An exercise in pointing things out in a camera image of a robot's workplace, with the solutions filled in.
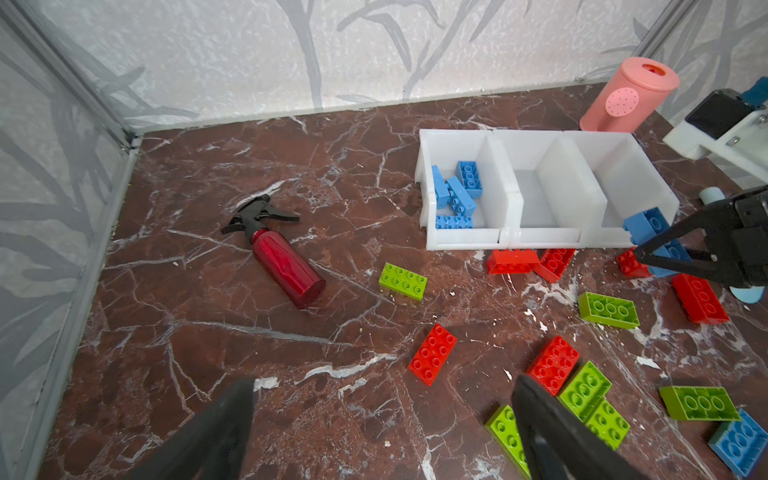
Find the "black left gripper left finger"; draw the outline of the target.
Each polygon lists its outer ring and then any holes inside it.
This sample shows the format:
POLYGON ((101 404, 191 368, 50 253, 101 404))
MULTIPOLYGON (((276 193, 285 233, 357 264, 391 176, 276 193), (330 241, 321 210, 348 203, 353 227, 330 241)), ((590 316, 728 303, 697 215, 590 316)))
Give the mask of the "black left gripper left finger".
POLYGON ((127 479, 238 479, 249 442, 252 378, 234 382, 174 433, 127 479))

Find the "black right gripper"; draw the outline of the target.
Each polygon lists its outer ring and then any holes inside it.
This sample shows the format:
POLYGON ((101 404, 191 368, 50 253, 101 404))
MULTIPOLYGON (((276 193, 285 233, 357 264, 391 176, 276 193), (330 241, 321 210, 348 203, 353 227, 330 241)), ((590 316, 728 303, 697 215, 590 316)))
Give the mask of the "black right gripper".
POLYGON ((659 208, 634 216, 634 244, 637 260, 655 269, 716 280, 720 264, 739 267, 736 287, 767 286, 767 186, 739 192, 729 198, 718 187, 707 189, 707 205, 725 202, 724 210, 712 206, 669 224, 659 208), (707 234, 710 252, 679 247, 686 258, 674 258, 667 248, 688 233, 716 226, 707 234))

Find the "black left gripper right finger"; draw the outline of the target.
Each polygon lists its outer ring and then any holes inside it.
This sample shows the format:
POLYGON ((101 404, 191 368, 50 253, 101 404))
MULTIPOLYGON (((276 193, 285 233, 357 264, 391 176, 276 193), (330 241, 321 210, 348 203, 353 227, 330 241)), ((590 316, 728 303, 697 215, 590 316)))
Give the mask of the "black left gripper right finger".
POLYGON ((517 378, 511 400, 533 479, 646 477, 530 376, 517 378))

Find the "green lego long left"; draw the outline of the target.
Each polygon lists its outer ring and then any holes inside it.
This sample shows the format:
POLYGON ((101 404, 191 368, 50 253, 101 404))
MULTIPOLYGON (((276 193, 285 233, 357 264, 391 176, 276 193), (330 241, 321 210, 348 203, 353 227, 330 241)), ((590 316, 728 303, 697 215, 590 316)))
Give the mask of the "green lego long left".
POLYGON ((500 406, 485 423, 485 428, 514 464, 524 479, 530 479, 516 416, 509 405, 500 406))

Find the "small red lego right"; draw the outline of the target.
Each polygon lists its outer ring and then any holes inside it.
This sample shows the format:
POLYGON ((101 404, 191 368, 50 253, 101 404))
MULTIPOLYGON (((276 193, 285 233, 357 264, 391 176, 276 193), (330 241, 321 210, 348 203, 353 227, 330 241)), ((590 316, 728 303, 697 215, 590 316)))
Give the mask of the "small red lego right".
POLYGON ((637 260, 634 248, 618 255, 617 264, 625 276, 634 278, 649 278, 652 276, 649 267, 637 260))

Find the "red lego by bin right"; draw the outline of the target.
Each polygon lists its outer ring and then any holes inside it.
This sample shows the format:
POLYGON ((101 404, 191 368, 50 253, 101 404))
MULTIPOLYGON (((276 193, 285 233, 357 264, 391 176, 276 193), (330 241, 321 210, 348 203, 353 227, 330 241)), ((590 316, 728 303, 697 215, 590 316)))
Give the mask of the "red lego by bin right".
POLYGON ((547 249, 532 270, 547 282, 557 283, 576 252, 576 249, 547 249))

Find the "red lego by bin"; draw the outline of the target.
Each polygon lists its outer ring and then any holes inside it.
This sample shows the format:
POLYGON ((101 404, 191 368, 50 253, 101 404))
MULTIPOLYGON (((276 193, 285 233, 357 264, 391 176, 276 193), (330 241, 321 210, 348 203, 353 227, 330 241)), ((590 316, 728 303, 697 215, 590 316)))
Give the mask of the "red lego by bin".
POLYGON ((547 249, 532 270, 547 282, 557 283, 576 252, 576 249, 547 249))
POLYGON ((495 250, 486 261, 489 274, 524 274, 540 264, 534 250, 495 250))

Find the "red lego left centre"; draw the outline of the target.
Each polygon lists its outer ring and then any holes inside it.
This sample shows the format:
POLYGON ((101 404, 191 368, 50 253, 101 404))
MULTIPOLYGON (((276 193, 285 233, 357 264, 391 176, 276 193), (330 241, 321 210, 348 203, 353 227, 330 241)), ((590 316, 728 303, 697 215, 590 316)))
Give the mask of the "red lego left centre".
POLYGON ((456 345, 457 338, 435 324, 409 364, 409 370, 427 386, 436 380, 456 345))

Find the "pink watering can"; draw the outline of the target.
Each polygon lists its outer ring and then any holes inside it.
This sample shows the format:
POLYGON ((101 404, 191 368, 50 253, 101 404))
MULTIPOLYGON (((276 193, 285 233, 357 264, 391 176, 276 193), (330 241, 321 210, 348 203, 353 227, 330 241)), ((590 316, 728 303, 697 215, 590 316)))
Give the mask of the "pink watering can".
POLYGON ((628 58, 582 117, 580 129, 633 133, 679 85, 670 67, 650 58, 628 58))

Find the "red lego by bin left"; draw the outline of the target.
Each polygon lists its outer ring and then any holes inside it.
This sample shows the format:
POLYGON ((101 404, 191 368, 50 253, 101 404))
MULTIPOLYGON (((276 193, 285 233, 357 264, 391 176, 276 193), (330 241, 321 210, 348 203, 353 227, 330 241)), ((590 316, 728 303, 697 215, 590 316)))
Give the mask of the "red lego by bin left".
POLYGON ((524 274, 540 264, 534 250, 495 250, 486 261, 489 274, 524 274))

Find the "white three-compartment bin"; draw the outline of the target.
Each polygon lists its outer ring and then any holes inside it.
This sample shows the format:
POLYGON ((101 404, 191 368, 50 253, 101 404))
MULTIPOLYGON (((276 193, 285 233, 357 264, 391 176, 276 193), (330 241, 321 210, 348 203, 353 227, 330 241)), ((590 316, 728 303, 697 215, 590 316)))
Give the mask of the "white three-compartment bin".
POLYGON ((627 248, 623 222, 657 207, 673 221, 680 202, 628 133, 423 129, 414 177, 429 250, 627 248), (470 229, 440 229, 433 171, 478 168, 482 194, 470 229))

